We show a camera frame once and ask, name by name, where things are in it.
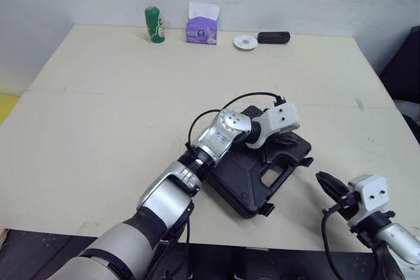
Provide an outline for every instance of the table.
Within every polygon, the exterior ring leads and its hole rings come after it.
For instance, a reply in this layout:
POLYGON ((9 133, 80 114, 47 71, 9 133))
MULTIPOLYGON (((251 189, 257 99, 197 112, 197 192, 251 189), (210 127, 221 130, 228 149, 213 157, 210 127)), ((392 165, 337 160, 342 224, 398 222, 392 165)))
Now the table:
MULTIPOLYGON (((349 37, 292 35, 287 45, 238 51, 167 30, 76 25, 0 127, 0 226, 98 236, 130 217, 139 196, 184 151, 194 117, 256 90, 296 103, 297 133, 315 161, 272 198, 266 218, 240 218, 210 187, 194 198, 191 242, 323 250, 321 210, 333 201, 315 179, 388 178, 395 222, 420 236, 420 147, 349 37)), ((270 107, 269 97, 236 104, 270 107)), ((197 130, 211 117, 203 118, 197 130)), ((345 221, 329 221, 332 250, 366 250, 345 221)))

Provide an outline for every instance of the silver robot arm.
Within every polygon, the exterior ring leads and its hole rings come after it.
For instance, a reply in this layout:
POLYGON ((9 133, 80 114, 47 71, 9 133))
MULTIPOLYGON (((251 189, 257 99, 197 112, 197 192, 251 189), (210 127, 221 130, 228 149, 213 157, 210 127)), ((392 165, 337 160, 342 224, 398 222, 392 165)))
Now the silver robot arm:
POLYGON ((393 211, 383 212, 389 202, 389 189, 385 177, 362 175, 351 180, 348 187, 325 172, 318 172, 316 177, 322 189, 337 202, 336 205, 324 211, 322 237, 328 262, 339 279, 341 276, 329 255, 326 237, 326 220, 335 211, 348 221, 350 231, 357 233, 357 238, 367 248, 372 249, 377 258, 379 270, 386 279, 404 279, 388 247, 406 262, 420 264, 420 241, 401 225, 389 220, 395 216, 393 211))
POLYGON ((251 120, 224 109, 188 150, 147 188, 135 215, 110 228, 49 279, 140 280, 146 277, 162 239, 182 231, 194 209, 192 197, 235 141, 259 148, 275 132, 299 127, 293 103, 283 103, 251 120))

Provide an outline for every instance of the yellow object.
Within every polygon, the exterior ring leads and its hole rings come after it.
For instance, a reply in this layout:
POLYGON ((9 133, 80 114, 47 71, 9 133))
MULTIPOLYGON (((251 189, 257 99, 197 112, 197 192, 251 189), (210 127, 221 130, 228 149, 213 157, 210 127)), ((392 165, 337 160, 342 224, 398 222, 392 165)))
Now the yellow object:
POLYGON ((19 101, 19 96, 0 94, 0 125, 19 101))

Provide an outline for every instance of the black carrying case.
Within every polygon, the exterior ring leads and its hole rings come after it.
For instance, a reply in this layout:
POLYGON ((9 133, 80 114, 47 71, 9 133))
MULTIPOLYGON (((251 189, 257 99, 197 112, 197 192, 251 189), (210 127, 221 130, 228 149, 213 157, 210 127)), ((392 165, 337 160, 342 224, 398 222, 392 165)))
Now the black carrying case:
MULTIPOLYGON (((263 112, 249 106, 242 113, 254 118, 263 112)), ((274 209, 268 200, 298 166, 311 164, 313 158, 306 157, 310 150, 310 144, 293 132, 273 134, 257 150, 244 143, 233 144, 207 180, 244 218, 268 216, 274 209), (267 187, 261 178, 275 166, 281 168, 281 173, 267 187)))

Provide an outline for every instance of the green can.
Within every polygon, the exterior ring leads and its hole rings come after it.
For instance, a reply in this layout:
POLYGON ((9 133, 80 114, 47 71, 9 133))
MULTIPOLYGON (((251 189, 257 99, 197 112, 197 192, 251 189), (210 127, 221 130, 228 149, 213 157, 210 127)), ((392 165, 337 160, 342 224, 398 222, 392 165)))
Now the green can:
POLYGON ((160 18, 160 10, 155 6, 147 7, 144 15, 146 16, 146 25, 150 40, 153 43, 162 43, 165 40, 165 29, 163 29, 160 18))

